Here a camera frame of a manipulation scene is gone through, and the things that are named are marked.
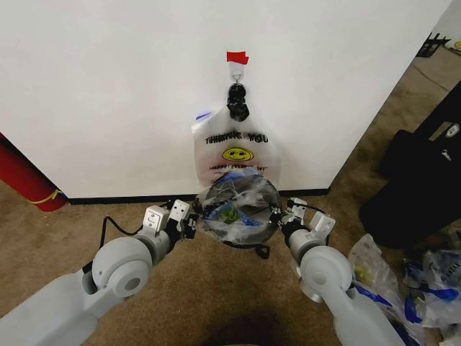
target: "brown carpet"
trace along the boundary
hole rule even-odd
[[[460,57],[445,49],[430,59],[417,58],[331,192],[306,198],[337,220],[331,246],[347,254],[364,234],[358,209],[385,184],[375,168],[386,146],[398,129],[414,130],[431,112],[445,89],[460,79],[460,63]],[[42,213],[0,184],[0,316],[52,279],[91,260],[105,215],[135,230],[147,206],[66,205]],[[116,236],[111,228],[109,239]],[[85,345],[339,345],[327,308],[298,289],[281,235],[269,245],[271,257],[262,260],[252,251],[232,249],[200,233],[192,242],[177,244],[154,268],[145,289],[111,310]],[[398,269],[403,253],[385,250],[384,255]]]

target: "plastic bag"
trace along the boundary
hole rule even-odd
[[[251,167],[237,169],[197,196],[197,228],[222,242],[262,244],[277,230],[272,207],[281,208],[274,185]]]
[[[364,235],[350,251],[348,260],[354,270],[357,291],[377,303],[407,346],[424,345],[420,320],[406,313],[397,277],[381,257],[373,237]]]
[[[279,155],[246,104],[231,97],[235,86],[241,84],[230,88],[227,107],[200,115],[192,126],[197,176],[203,186],[210,186],[227,172],[253,167],[277,184]]]
[[[461,323],[461,252],[428,251],[423,263],[405,262],[404,282],[422,293],[413,305],[425,327],[446,327]]]

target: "smiley face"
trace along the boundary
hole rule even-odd
[[[250,161],[254,154],[246,149],[234,147],[223,152],[223,158],[228,161]]]

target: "white plastic bag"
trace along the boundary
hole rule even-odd
[[[277,185],[280,158],[271,138],[258,125],[251,111],[249,116],[231,117],[229,107],[232,109],[232,106],[229,98],[228,106],[197,117],[192,126],[195,166],[200,182],[207,187],[227,172],[253,167]]]

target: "red fire extinguisher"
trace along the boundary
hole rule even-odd
[[[53,211],[66,204],[66,198],[0,133],[0,179],[40,210]]]

